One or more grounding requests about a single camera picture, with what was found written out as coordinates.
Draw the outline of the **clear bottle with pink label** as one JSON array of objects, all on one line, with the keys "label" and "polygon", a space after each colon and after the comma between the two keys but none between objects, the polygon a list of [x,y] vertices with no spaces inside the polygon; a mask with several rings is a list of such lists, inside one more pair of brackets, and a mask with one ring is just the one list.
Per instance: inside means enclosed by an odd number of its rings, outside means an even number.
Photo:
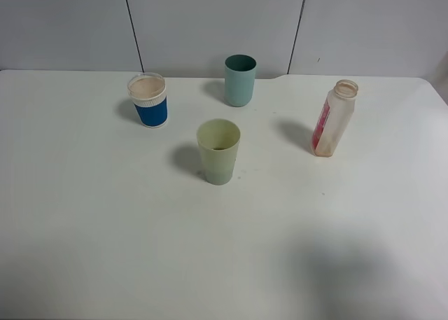
[{"label": "clear bottle with pink label", "polygon": [[357,94],[358,85],[347,79],[336,82],[328,92],[311,138],[314,155],[333,155],[354,113]]}]

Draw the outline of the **light green plastic cup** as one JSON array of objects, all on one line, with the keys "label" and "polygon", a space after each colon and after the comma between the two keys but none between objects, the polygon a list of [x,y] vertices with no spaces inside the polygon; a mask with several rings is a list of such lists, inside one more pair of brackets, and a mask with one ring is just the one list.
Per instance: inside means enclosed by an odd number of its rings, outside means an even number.
[{"label": "light green plastic cup", "polygon": [[229,120],[215,118],[202,123],[196,137],[205,179],[217,186],[228,183],[241,139],[238,126]]}]

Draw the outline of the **teal plastic cup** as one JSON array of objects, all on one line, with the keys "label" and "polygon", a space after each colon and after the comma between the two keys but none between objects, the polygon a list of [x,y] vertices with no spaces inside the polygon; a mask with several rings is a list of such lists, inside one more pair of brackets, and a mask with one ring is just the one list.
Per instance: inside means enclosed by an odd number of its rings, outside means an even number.
[{"label": "teal plastic cup", "polygon": [[237,54],[225,60],[225,100],[234,107],[246,106],[253,96],[257,62]]}]

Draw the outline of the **blue ribbed paper cup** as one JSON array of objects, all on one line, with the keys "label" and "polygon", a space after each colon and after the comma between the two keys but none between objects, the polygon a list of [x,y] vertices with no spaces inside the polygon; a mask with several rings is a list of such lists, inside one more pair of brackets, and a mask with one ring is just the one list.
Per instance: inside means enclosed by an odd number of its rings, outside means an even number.
[{"label": "blue ribbed paper cup", "polygon": [[128,82],[127,90],[141,122],[146,127],[156,128],[166,123],[167,87],[161,75],[155,73],[136,75]]}]

